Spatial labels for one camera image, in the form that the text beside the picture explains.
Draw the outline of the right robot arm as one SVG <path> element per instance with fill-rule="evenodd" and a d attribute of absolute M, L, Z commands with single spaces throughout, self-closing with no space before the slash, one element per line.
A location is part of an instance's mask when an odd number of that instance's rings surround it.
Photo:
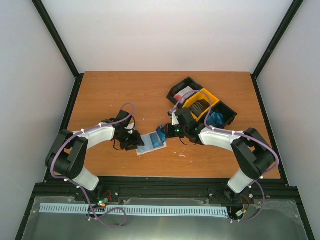
<path fill-rule="evenodd" d="M 264 174 L 279 165 L 279 157 L 254 128 L 230 131 L 198 123 L 187 108 L 170 112 L 171 123 L 160 127 L 166 139 L 187 138 L 195 145 L 214 146 L 234 153 L 239 170 L 227 182 L 225 197 L 234 202 L 239 195 Z"/>

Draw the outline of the beige card holder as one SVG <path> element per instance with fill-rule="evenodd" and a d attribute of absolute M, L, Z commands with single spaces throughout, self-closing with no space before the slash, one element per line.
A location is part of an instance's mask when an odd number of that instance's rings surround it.
<path fill-rule="evenodd" d="M 136 154 L 138 156 L 161 150 L 167 147 L 167 144 L 161 141 L 156 131 L 142 135 L 141 139 L 144 143 L 144 146 L 139 146 L 136 149 Z"/>

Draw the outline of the blue VIP card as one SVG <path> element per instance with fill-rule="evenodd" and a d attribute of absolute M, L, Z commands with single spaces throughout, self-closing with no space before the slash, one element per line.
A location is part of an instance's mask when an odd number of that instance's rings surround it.
<path fill-rule="evenodd" d="M 151 145 L 154 149 L 161 149 L 167 146 L 166 144 L 167 138 L 161 132 L 162 127 L 163 127 L 162 125 L 158 126 L 156 131 L 149 134 Z"/>

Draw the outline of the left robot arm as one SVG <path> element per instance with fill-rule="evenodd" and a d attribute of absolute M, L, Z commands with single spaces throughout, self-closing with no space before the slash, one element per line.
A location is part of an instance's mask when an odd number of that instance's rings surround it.
<path fill-rule="evenodd" d="M 87 150 L 103 142 L 118 141 L 120 150 L 136 150 L 145 143 L 135 129 L 133 116 L 120 110 L 117 117 L 104 120 L 98 125 L 80 131 L 61 130 L 45 160 L 51 176 L 71 182 L 86 189 L 92 201 L 103 198 L 104 188 L 99 178 L 84 167 Z"/>

